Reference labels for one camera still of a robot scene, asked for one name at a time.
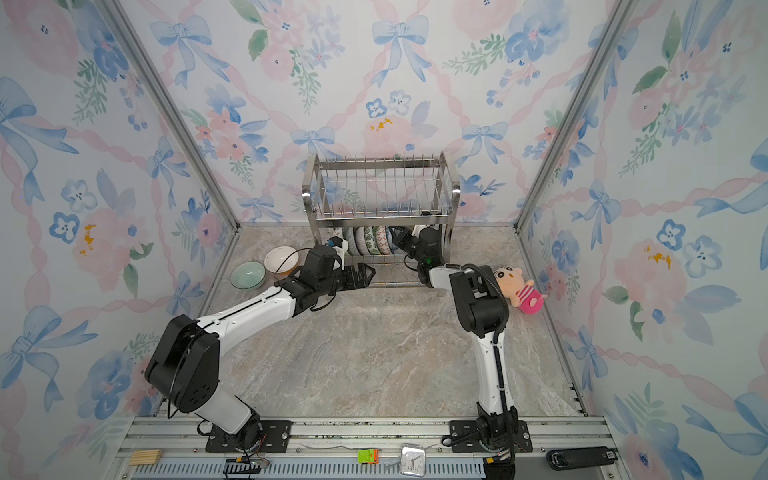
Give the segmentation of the blue white patterned bowl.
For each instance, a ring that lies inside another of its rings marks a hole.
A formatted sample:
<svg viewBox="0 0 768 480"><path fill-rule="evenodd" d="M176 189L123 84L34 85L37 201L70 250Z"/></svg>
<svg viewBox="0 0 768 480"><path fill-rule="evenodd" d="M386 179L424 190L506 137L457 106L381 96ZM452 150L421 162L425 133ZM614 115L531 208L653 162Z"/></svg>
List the blue white patterned bowl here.
<svg viewBox="0 0 768 480"><path fill-rule="evenodd" d="M393 236L392 229L390 227L386 227L385 228L385 233L386 233L387 243L388 243L390 251L393 254L397 253L398 252L398 247L396 246L396 244L394 242L394 236Z"/></svg>

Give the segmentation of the pink purple glass bowl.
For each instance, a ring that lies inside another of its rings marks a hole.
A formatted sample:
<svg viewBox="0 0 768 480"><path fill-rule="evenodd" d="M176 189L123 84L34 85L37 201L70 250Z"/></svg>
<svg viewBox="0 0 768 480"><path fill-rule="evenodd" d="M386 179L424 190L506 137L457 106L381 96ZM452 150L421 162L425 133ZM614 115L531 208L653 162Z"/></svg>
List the pink purple glass bowl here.
<svg viewBox="0 0 768 480"><path fill-rule="evenodd" d="M367 249L367 245L365 242L364 228L363 227L354 228L353 234L354 234L354 240L355 240L357 251L361 256L367 256L369 254L369 251Z"/></svg>

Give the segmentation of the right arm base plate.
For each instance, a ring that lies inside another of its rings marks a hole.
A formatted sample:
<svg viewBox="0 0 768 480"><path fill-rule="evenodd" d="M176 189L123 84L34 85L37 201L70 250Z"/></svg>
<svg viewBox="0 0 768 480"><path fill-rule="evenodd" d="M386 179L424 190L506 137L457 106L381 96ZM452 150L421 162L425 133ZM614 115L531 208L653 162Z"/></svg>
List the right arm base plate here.
<svg viewBox="0 0 768 480"><path fill-rule="evenodd" d="M518 421L518 431L513 434L515 453L532 453L532 436L526 422ZM452 420L449 422L449 434L441 439L441 445L450 448L453 453L480 453L490 455L502 452L509 447L508 440L502 440L500 447L490 447L481 441L476 420Z"/></svg>

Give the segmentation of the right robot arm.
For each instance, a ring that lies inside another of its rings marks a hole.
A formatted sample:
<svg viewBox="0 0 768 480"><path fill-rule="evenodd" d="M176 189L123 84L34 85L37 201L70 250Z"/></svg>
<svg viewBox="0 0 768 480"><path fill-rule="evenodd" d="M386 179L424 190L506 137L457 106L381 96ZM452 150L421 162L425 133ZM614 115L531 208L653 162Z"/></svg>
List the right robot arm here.
<svg viewBox="0 0 768 480"><path fill-rule="evenodd" d="M392 228L393 242L417 262L422 284L452 295L462 329L472 336L478 372L477 428L488 450L512 450L519 420L509 391L503 353L509 305L488 266L449 264L442 256L441 234L433 227L415 233Z"/></svg>

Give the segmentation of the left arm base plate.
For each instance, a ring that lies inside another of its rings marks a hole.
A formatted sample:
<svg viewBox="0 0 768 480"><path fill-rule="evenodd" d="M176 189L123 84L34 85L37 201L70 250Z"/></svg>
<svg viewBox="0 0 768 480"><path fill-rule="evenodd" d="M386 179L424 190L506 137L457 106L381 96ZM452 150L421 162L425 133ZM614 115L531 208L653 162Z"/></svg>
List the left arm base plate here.
<svg viewBox="0 0 768 480"><path fill-rule="evenodd" d="M285 453L293 423L289 420L261 420L246 433L229 434L213 425L206 434L206 453Z"/></svg>

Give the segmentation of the green leaf pattern bowl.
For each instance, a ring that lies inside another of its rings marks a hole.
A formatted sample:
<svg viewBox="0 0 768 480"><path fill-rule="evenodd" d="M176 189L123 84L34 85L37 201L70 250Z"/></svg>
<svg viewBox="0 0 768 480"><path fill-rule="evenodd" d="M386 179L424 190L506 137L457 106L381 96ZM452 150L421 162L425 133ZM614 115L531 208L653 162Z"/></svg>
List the green leaf pattern bowl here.
<svg viewBox="0 0 768 480"><path fill-rule="evenodd" d="M373 231L373 228L372 227L364 227L363 230L364 230L364 241L365 241L366 248L367 248L369 254L373 255L373 256L380 255L381 252L378 249L378 245L377 245L377 241L376 241L376 236L375 236L375 233Z"/></svg>

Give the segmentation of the blue mesh pattern bowl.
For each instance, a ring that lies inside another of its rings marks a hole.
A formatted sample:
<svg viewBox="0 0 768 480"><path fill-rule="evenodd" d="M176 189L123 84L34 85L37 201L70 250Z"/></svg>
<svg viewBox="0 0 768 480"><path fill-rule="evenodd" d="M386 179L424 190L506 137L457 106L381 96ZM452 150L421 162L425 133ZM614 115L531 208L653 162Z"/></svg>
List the blue mesh pattern bowl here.
<svg viewBox="0 0 768 480"><path fill-rule="evenodd" d="M391 255L392 251L389 247L388 237L386 233L386 228L384 226L378 226L376 228L376 243L378 246L379 251L382 255Z"/></svg>

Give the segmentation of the dark blue flower bowl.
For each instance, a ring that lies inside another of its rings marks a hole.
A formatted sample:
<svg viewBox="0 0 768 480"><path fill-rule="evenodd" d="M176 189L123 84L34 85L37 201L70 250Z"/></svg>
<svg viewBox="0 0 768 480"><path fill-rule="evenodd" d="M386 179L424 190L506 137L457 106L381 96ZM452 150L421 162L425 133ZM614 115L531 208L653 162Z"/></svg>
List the dark blue flower bowl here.
<svg viewBox="0 0 768 480"><path fill-rule="evenodd" d="M355 252L356 251L356 243L355 243L354 232L353 232L353 229L351 227L348 227L348 228L344 229L344 238L345 238L345 240L348 243L349 251L350 252Z"/></svg>

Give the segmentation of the white orange bowl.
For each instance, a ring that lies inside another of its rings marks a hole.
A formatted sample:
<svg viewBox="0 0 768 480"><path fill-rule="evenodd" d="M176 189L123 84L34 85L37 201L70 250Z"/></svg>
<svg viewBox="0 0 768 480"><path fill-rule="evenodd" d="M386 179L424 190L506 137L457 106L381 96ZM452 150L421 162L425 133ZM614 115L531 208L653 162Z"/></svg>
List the white orange bowl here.
<svg viewBox="0 0 768 480"><path fill-rule="evenodd" d="M266 270L276 276L291 273L300 259L299 251L290 246L278 246L270 250L263 261Z"/></svg>

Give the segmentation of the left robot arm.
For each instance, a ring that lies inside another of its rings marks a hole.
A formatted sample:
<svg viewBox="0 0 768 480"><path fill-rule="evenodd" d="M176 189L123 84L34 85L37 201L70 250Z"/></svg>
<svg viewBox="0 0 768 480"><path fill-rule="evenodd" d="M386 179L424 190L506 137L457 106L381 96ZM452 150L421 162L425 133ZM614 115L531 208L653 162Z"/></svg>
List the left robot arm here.
<svg viewBox="0 0 768 480"><path fill-rule="evenodd" d="M368 287L376 270L362 262L346 264L344 253L316 245L303 265L256 297L198 319L172 318L144 372L146 381L179 412L200 417L230 442L252 449L263 437L260 415L221 385L221 358L268 327L319 311L324 297Z"/></svg>

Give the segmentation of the pale green bowl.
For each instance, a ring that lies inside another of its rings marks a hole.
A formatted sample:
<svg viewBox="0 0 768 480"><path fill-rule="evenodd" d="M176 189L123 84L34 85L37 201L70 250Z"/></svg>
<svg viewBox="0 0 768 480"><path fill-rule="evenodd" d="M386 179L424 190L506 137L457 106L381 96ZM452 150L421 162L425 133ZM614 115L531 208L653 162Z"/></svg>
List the pale green bowl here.
<svg viewBox="0 0 768 480"><path fill-rule="evenodd" d="M265 267L260 262L248 261L234 268L230 275L230 283L236 289L250 290L260 287L265 278Z"/></svg>

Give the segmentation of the stainless steel dish rack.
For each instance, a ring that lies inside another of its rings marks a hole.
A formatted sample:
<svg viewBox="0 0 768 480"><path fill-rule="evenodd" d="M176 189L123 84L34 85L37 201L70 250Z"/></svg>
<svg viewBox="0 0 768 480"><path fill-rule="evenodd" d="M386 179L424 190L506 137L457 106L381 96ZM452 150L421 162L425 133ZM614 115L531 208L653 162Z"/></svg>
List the stainless steel dish rack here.
<svg viewBox="0 0 768 480"><path fill-rule="evenodd" d="M444 153L339 158L311 154L301 184L302 206L317 244L333 235L345 239L348 227L372 227L375 233L378 226L404 226L417 233L430 226L441 230L446 263L461 193L456 168ZM347 261L376 268L375 286L419 284L417 262L399 249L376 256L348 249Z"/></svg>

